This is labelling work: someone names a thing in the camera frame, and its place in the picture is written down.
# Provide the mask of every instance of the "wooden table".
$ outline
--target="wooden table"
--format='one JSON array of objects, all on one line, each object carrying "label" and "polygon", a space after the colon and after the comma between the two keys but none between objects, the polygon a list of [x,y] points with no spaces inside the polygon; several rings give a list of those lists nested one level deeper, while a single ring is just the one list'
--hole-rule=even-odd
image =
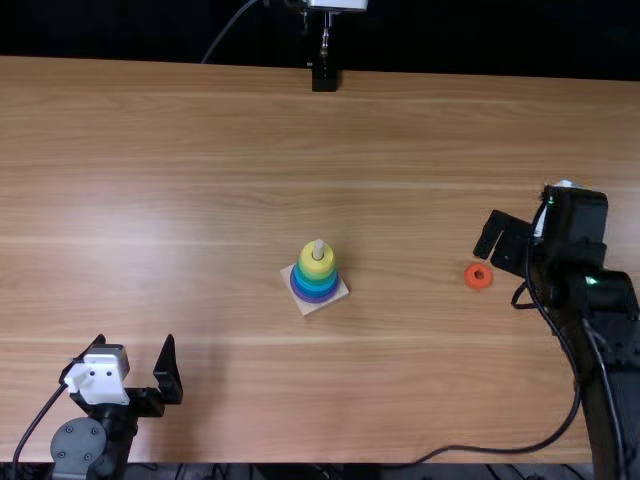
[{"label": "wooden table", "polygon": [[[184,404],[131,461],[405,462],[521,446],[572,398],[556,340],[464,268],[493,208],[544,182],[609,195],[608,266],[640,282],[640,85],[0,59],[0,456],[97,333],[130,386],[173,333]],[[352,295],[301,318],[279,271],[322,237]],[[25,461],[81,411],[65,395]],[[455,454],[440,461],[499,461]],[[580,416],[518,461],[589,461]]]}]

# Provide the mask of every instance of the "black background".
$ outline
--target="black background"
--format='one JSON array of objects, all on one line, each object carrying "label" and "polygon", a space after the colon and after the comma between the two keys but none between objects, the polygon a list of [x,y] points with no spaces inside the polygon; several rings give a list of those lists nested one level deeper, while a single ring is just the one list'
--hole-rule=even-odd
[{"label": "black background", "polygon": [[[1,0],[0,54],[199,62],[237,0]],[[640,79],[639,1],[370,0],[335,21],[343,69]],[[252,6],[211,63],[302,67],[283,0]]]}]

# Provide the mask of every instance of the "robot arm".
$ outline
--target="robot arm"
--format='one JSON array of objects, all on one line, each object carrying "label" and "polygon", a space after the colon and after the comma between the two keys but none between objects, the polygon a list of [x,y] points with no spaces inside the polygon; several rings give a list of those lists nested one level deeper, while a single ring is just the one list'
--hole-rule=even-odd
[{"label": "robot arm", "polygon": [[87,414],[62,425],[51,441],[53,480],[122,478],[138,418],[162,417],[182,403],[175,344],[169,335],[153,370],[158,388],[125,388],[129,362],[122,345],[100,335],[62,372],[71,399]]},{"label": "robot arm", "polygon": [[[533,286],[541,313],[566,339],[577,365],[595,478],[640,478],[640,309],[629,276],[603,267],[607,197],[548,186],[542,199],[533,239],[530,224],[494,210],[474,255],[487,258],[495,244],[491,263]],[[514,296],[513,305],[522,308],[516,301]]]}]

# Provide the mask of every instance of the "black cable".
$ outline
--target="black cable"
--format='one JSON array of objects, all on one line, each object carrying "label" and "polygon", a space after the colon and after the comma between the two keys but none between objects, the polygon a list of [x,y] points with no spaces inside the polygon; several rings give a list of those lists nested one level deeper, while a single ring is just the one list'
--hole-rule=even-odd
[{"label": "black cable", "polygon": [[591,325],[589,325],[589,323],[588,323],[588,322],[587,322],[587,323],[584,323],[583,325],[584,325],[584,327],[587,329],[587,332],[589,332],[589,333],[593,336],[594,340],[596,340],[596,341],[600,342],[600,346],[601,346],[601,348],[604,348],[604,349],[605,349],[606,351],[608,351],[608,352],[610,352],[610,351],[612,351],[612,350],[613,350],[613,349],[611,348],[611,345],[609,345],[609,342],[607,342],[607,339],[606,339],[606,338],[604,338],[602,335],[600,335],[598,332],[596,332],[596,331],[591,327]]},{"label": "black cable", "polygon": [[576,477],[578,477],[580,480],[587,480],[586,478],[584,478],[582,476],[582,474],[577,471],[575,468],[573,468],[571,465],[567,465],[566,463],[563,463],[562,466],[564,468],[566,468],[567,470],[569,470],[571,473],[573,473]]},{"label": "black cable", "polygon": [[342,478],[343,474],[340,470],[338,470],[336,467],[334,467],[331,463],[326,463],[325,464],[325,468],[327,469],[327,471],[329,472],[329,476],[331,476],[331,478]]},{"label": "black cable", "polygon": [[551,317],[549,316],[547,311],[544,309],[544,306],[542,305],[542,302],[538,298],[538,294],[535,291],[533,280],[531,278],[531,263],[533,259],[533,239],[534,239],[536,225],[538,224],[538,221],[540,220],[540,216],[542,215],[542,212],[544,211],[545,207],[546,207],[546,199],[544,199],[544,201],[540,204],[538,211],[533,217],[533,222],[531,222],[529,236],[527,238],[527,248],[525,253],[526,255],[525,256],[526,258],[525,285],[529,290],[529,295],[531,295],[531,300],[533,301],[533,304],[536,306],[536,308],[540,312],[540,315],[542,315],[543,320],[547,323],[547,325],[549,326],[553,334],[556,337],[558,337],[558,341],[560,342],[560,347],[562,348],[562,351],[566,355],[567,360],[569,361],[569,365],[571,366],[571,371],[573,372],[573,378],[574,378],[573,404],[571,405],[571,409],[569,410],[569,413],[567,414],[566,418],[564,419],[562,424],[556,429],[555,432],[553,432],[544,440],[541,440],[540,442],[535,443],[533,445],[527,445],[525,447],[517,447],[517,448],[487,448],[487,447],[476,447],[472,445],[447,445],[445,447],[440,447],[436,450],[433,450],[432,452],[424,455],[423,457],[419,458],[415,462],[406,463],[406,464],[383,465],[382,468],[394,470],[394,469],[413,467],[416,465],[420,465],[421,463],[424,463],[428,460],[431,460],[433,457],[437,455],[440,455],[445,452],[452,452],[452,451],[471,452],[471,453],[488,453],[488,454],[495,454],[495,455],[522,455],[525,453],[533,453],[548,447],[553,442],[558,440],[558,438],[560,438],[564,434],[564,432],[567,431],[571,423],[573,423],[573,420],[576,418],[576,415],[578,414],[578,411],[580,409],[580,384],[577,381],[578,366],[576,364],[576,360],[573,356],[573,353],[571,353],[569,342],[567,341],[564,334],[558,329],[558,327],[556,327],[556,325],[553,323],[553,320],[551,320]]},{"label": "black cable", "polygon": [[159,468],[157,463],[150,463],[149,465],[147,465],[146,463],[132,463],[131,466],[146,468],[147,470],[151,470],[152,472],[157,472]]},{"label": "black cable", "polygon": [[42,410],[38,412],[38,415],[36,415],[36,418],[33,419],[33,422],[31,422],[31,425],[29,425],[29,428],[27,428],[27,431],[24,432],[24,435],[20,439],[20,442],[18,442],[16,451],[13,454],[13,461],[11,462],[11,478],[13,480],[18,480],[18,462],[20,461],[20,453],[22,452],[22,449],[27,443],[27,440],[29,440],[29,437],[31,436],[33,431],[36,429],[38,424],[40,423],[40,420],[42,420],[42,418],[47,414],[47,412],[53,406],[53,404],[56,403],[56,400],[58,399],[58,397],[60,397],[60,395],[62,395],[62,392],[64,392],[66,388],[67,386],[63,383],[56,389],[53,395],[51,395],[51,398],[47,401],[47,403],[44,404],[44,407],[42,407]]},{"label": "black cable", "polygon": [[222,480],[227,480],[227,477],[229,475],[229,469],[231,468],[231,464],[227,463],[226,465],[227,467],[224,470],[222,470],[222,467],[220,466],[219,463],[214,463],[213,467],[211,468],[211,473],[206,477],[204,477],[202,480],[215,480],[216,478],[218,478],[217,472],[220,472],[220,478],[222,478]]},{"label": "black cable", "polygon": [[516,291],[513,292],[513,297],[511,297],[511,306],[516,310],[531,310],[536,308],[535,304],[533,303],[518,303],[518,300],[520,300],[520,296],[526,289],[527,282],[522,282],[522,285],[516,288]]},{"label": "black cable", "polygon": [[258,3],[258,1],[259,0],[248,0],[247,3],[245,3],[242,7],[240,7],[240,9],[235,13],[235,15],[231,17],[231,20],[227,22],[227,24],[224,26],[224,28],[218,34],[218,36],[213,40],[213,42],[211,42],[211,45],[209,46],[207,53],[204,54],[204,57],[202,57],[202,60],[200,60],[200,63],[207,63],[207,61],[209,60],[209,57],[213,53],[213,50],[216,48],[216,46],[218,46],[218,43],[220,43],[220,40],[222,40],[222,38],[227,34],[229,29],[233,27],[233,24],[236,23],[236,20],[238,20],[238,18],[240,18],[242,14],[249,9],[251,5],[253,5],[254,3]]},{"label": "black cable", "polygon": [[176,476],[173,477],[173,480],[178,480],[178,478],[180,478],[180,473],[182,472],[183,468],[184,468],[184,463],[181,463],[180,465],[178,465],[178,470],[176,471]]},{"label": "black cable", "polygon": [[322,465],[318,465],[317,463],[312,463],[311,466],[318,470],[322,475],[325,476],[328,480],[331,480],[331,474],[324,468]]},{"label": "black cable", "polygon": [[607,397],[607,407],[609,410],[609,415],[611,415],[611,423],[613,423],[613,435],[615,437],[615,446],[616,452],[618,454],[618,463],[622,470],[622,476],[619,480],[625,480],[626,476],[626,462],[623,456],[623,448],[622,448],[622,431],[620,430],[620,417],[618,416],[618,411],[616,409],[616,404],[613,401],[613,392],[611,391],[611,382],[609,381],[609,374],[607,373],[607,368],[604,366],[604,361],[602,360],[602,355],[600,354],[600,350],[598,350],[598,346],[596,345],[596,341],[594,339],[593,330],[591,330],[589,326],[589,322],[585,318],[582,319],[582,325],[585,328],[585,332],[587,334],[587,341],[589,342],[589,346],[593,351],[593,354],[596,356],[596,360],[598,363],[598,368],[600,369],[600,373],[602,373],[602,383],[604,384],[604,393]]},{"label": "black cable", "polygon": [[512,465],[510,463],[507,463],[507,467],[511,469],[511,471],[513,471],[513,473],[515,473],[518,478],[520,478],[521,480],[526,480],[526,478],[524,478],[524,475],[522,475],[522,473],[520,473],[520,470],[518,470],[515,465]]},{"label": "black cable", "polygon": [[491,465],[489,465],[488,463],[485,463],[484,465],[485,467],[487,467],[487,470],[489,470],[489,473],[491,474],[491,476],[494,478],[494,480],[502,480],[498,474],[496,473],[496,471],[491,468]]}]

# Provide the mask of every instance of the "purple ring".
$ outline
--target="purple ring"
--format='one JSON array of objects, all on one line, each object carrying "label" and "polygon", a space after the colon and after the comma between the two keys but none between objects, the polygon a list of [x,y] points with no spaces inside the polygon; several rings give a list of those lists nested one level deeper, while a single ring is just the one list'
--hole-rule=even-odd
[{"label": "purple ring", "polygon": [[323,297],[314,298],[314,297],[309,297],[308,295],[305,295],[304,293],[302,293],[298,289],[298,286],[296,285],[296,282],[293,280],[293,269],[291,269],[291,275],[289,276],[289,285],[291,285],[291,290],[293,290],[293,293],[296,294],[296,297],[298,297],[303,302],[307,302],[307,303],[322,303],[322,302],[326,302],[327,300],[329,300],[331,297],[333,297],[335,295],[336,290],[338,290],[338,287],[340,286],[340,283],[341,283],[340,282],[340,275],[337,275],[336,284],[331,290],[329,290],[329,293],[327,293]]}]

